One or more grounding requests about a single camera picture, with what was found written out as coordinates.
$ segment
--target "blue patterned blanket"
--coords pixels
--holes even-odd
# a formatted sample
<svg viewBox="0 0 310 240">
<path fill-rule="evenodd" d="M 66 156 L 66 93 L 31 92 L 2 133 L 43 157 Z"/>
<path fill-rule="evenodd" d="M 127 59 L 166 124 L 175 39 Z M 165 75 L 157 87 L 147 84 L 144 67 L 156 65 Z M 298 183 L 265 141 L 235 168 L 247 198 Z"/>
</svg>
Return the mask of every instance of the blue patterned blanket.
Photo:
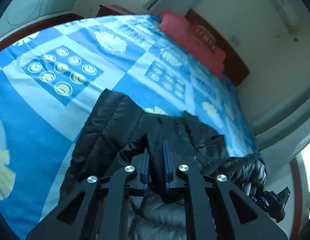
<svg viewBox="0 0 310 240">
<path fill-rule="evenodd" d="M 231 156 L 257 152 L 231 82 L 213 76 L 157 20 L 74 21 L 0 52 L 0 211 L 20 239 L 56 206 L 77 137 L 105 88 L 150 113 L 197 115 L 225 134 Z"/>
</svg>

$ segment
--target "wooden headboard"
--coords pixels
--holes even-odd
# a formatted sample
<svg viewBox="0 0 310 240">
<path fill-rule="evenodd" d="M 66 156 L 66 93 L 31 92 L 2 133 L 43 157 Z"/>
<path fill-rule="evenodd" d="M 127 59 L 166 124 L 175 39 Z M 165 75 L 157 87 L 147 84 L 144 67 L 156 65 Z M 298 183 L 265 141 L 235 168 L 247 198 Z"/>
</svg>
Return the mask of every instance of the wooden headboard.
<svg viewBox="0 0 310 240">
<path fill-rule="evenodd" d="M 224 60 L 224 74 L 236 87 L 241 84 L 249 74 L 249 70 L 229 43 L 205 19 L 192 9 L 187 12 L 185 18 L 193 24 L 204 26 L 214 36 L 215 45 L 226 53 L 226 58 Z"/>
</svg>

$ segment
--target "silver bolt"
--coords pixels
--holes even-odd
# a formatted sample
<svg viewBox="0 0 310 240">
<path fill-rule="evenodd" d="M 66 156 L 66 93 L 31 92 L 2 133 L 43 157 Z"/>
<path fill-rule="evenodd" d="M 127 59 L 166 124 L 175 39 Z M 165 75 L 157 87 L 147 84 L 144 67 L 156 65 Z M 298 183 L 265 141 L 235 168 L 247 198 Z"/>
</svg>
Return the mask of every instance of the silver bolt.
<svg viewBox="0 0 310 240">
<path fill-rule="evenodd" d="M 128 165 L 125 167 L 125 171 L 127 171 L 127 172 L 133 172 L 134 170 L 135 170 L 134 166 Z"/>
<path fill-rule="evenodd" d="M 189 167 L 186 164 L 182 164 L 178 166 L 180 171 L 188 171 Z"/>
<path fill-rule="evenodd" d="M 90 176 L 87 178 L 88 183 L 95 183 L 97 181 L 96 176 Z"/>
<path fill-rule="evenodd" d="M 220 182 L 227 181 L 227 177 L 223 174 L 217 175 L 216 179 Z"/>
</svg>

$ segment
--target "black down jacket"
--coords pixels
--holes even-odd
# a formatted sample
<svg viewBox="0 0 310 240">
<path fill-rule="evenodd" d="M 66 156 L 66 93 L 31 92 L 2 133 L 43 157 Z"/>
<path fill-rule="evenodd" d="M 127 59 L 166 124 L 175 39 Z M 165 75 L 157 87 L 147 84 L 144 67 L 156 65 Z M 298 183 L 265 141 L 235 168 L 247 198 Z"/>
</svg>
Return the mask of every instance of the black down jacket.
<svg viewBox="0 0 310 240">
<path fill-rule="evenodd" d="M 88 117 L 73 151 L 71 165 L 60 188 L 60 200 L 77 182 L 90 175 L 112 175 L 148 147 L 150 191 L 144 198 L 130 197 L 128 239 L 186 239 L 183 200 L 166 199 L 162 177 L 162 141 L 183 162 L 202 174 L 223 172 L 247 194 L 263 188 L 265 166 L 259 155 L 229 158 L 224 136 L 184 112 L 180 117 L 149 114 L 128 96 L 105 90 Z"/>
</svg>

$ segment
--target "red pillow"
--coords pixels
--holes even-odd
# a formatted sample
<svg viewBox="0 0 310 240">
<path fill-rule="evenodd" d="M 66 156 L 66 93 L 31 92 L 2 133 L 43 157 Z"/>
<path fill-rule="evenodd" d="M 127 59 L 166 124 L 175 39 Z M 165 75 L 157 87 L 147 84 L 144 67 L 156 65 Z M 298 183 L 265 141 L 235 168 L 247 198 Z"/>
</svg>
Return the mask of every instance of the red pillow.
<svg viewBox="0 0 310 240">
<path fill-rule="evenodd" d="M 224 71 L 223 61 L 226 53 L 218 47 L 211 52 L 192 33 L 191 23 L 182 15 L 163 12 L 159 29 L 173 41 L 190 52 L 194 58 L 205 65 L 214 75 L 221 78 Z"/>
</svg>

